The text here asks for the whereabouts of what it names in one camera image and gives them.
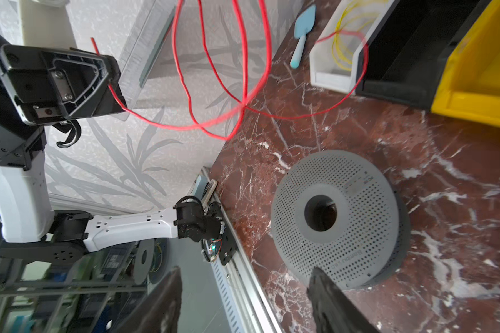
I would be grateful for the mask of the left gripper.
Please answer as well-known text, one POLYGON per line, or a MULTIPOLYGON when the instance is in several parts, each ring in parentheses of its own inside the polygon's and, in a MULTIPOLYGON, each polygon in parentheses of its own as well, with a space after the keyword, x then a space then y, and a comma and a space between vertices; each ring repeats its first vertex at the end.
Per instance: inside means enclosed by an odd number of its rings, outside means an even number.
POLYGON ((0 35, 0 167, 32 167, 46 144, 37 126, 122 112, 111 55, 7 43, 0 35))

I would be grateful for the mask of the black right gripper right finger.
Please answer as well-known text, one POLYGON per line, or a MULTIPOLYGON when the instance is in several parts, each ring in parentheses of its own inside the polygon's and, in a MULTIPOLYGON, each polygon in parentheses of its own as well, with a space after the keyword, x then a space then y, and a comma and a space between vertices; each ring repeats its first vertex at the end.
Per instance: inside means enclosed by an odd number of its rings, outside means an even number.
POLYGON ((312 271, 307 295, 316 332, 378 332, 319 267, 312 271))

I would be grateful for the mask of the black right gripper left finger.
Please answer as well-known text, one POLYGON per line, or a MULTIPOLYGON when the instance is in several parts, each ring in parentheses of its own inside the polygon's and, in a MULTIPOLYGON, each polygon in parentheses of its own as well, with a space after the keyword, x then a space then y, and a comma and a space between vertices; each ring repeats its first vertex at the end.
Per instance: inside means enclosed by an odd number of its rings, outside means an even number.
POLYGON ((112 332, 177 332, 182 293, 181 269, 175 266, 112 332))

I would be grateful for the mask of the grey cable spool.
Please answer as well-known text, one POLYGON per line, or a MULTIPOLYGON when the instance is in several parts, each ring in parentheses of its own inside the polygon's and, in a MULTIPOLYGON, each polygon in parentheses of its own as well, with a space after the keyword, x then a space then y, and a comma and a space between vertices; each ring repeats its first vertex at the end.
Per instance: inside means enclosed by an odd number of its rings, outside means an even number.
POLYGON ((280 257, 302 284, 320 268, 342 290, 387 280, 411 239, 396 188, 371 162, 342 150, 311 154, 286 173, 271 223, 280 257))

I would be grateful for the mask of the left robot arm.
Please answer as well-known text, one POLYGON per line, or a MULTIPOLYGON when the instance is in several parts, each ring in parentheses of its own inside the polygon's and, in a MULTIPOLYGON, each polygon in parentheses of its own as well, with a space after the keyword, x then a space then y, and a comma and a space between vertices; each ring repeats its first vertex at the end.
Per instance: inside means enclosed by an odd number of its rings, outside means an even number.
POLYGON ((45 127, 81 137, 81 119, 126 111, 118 62, 82 51, 65 1, 20 1, 23 43, 0 35, 0 257, 71 264, 104 248, 155 238, 220 241, 218 203, 185 196, 152 213, 94 216, 54 210, 45 176, 45 127))

